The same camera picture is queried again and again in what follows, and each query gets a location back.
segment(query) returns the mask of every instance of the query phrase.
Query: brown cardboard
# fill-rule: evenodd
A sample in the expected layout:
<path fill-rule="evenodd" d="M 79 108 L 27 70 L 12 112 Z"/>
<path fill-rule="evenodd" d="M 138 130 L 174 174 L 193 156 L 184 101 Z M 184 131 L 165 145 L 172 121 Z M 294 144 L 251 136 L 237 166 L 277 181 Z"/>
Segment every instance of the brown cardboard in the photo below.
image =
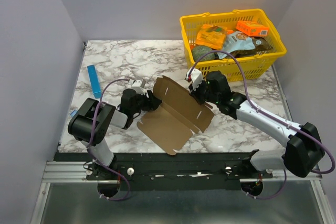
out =
<path fill-rule="evenodd" d="M 162 103 L 147 112 L 137 126 L 170 155 L 175 155 L 193 132 L 204 132 L 214 117 L 209 104 L 199 105 L 184 87 L 166 76 L 156 79 L 153 94 Z"/>

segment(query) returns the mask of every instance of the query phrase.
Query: orange box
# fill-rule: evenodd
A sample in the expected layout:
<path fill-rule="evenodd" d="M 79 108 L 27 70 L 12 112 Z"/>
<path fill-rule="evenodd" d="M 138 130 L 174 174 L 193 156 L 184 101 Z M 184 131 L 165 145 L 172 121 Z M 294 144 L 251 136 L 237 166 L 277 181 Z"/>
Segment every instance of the orange box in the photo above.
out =
<path fill-rule="evenodd" d="M 265 37 L 268 34 L 268 27 L 255 21 L 238 21 L 236 28 L 253 37 Z"/>

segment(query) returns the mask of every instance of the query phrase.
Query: blue foam block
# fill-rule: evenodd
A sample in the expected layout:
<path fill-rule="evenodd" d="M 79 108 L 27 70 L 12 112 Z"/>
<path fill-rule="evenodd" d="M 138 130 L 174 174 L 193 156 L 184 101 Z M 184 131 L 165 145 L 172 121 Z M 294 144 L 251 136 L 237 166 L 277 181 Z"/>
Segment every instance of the blue foam block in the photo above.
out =
<path fill-rule="evenodd" d="M 101 90 L 98 82 L 98 76 L 96 72 L 96 68 L 94 65 L 89 65 L 88 66 L 88 72 L 89 72 L 89 77 L 90 77 L 90 82 L 91 82 L 91 87 L 92 87 L 92 92 L 94 95 L 94 98 L 100 98 L 101 96 Z"/>

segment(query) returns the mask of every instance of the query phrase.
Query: snack bag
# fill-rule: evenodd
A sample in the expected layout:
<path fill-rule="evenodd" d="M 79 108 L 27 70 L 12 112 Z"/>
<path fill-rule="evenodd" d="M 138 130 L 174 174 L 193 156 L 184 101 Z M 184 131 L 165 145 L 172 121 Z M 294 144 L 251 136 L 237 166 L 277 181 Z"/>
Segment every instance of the snack bag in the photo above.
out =
<path fill-rule="evenodd" d="M 222 51 L 229 52 L 236 56 L 256 55 L 260 51 L 271 50 L 273 47 L 260 37 L 249 37 L 241 31 L 235 31 L 227 36 L 223 44 Z M 218 57 L 222 60 L 226 58 L 226 54 L 218 53 Z"/>
<path fill-rule="evenodd" d="M 196 37 L 196 44 L 220 50 L 226 37 L 226 27 L 203 24 Z"/>

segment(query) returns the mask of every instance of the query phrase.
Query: blue object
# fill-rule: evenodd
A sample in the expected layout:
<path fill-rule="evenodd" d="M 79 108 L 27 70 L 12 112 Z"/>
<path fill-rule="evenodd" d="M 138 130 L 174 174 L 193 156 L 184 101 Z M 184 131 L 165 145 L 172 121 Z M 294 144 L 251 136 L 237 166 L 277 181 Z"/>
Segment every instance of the blue object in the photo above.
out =
<path fill-rule="evenodd" d="M 76 113 L 77 113 L 78 110 L 74 110 L 70 113 L 70 116 L 73 117 Z"/>
<path fill-rule="evenodd" d="M 89 72 L 89 77 L 90 77 L 90 82 L 91 82 L 91 87 L 92 87 L 92 92 L 94 95 L 94 98 L 100 98 L 101 97 L 101 90 L 98 82 L 98 76 L 96 72 L 96 68 L 94 65 L 89 65 L 88 66 L 88 72 Z"/>

